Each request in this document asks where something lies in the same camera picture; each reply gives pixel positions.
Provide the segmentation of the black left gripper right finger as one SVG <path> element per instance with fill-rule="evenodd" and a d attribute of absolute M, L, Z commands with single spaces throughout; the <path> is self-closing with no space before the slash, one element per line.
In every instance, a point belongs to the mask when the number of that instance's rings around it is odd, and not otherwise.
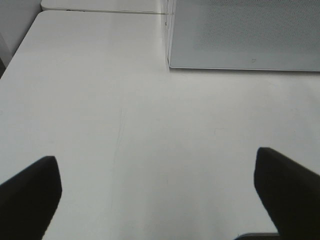
<path fill-rule="evenodd" d="M 283 240 L 320 238 L 318 174 L 270 147 L 260 147 L 254 187 Z"/>

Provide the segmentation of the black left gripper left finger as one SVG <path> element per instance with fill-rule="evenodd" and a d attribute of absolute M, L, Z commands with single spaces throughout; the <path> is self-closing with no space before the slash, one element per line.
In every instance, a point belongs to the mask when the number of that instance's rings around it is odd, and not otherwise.
<path fill-rule="evenodd" d="M 41 240 L 61 196 L 61 176 L 54 156 L 42 157 L 2 183 L 0 238 Z"/>

